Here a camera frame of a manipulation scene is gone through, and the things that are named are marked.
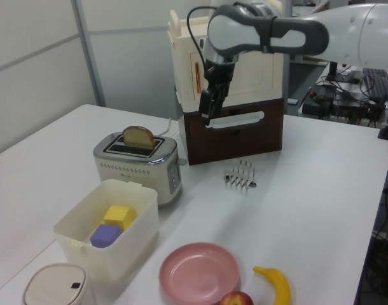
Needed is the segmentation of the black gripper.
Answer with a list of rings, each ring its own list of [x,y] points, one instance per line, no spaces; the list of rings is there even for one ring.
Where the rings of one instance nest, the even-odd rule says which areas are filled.
[[[205,52],[204,55],[204,78],[207,80],[208,85],[207,90],[201,92],[199,112],[201,113],[202,124],[208,126],[212,113],[219,114],[222,110],[239,55],[224,57],[212,50]]]

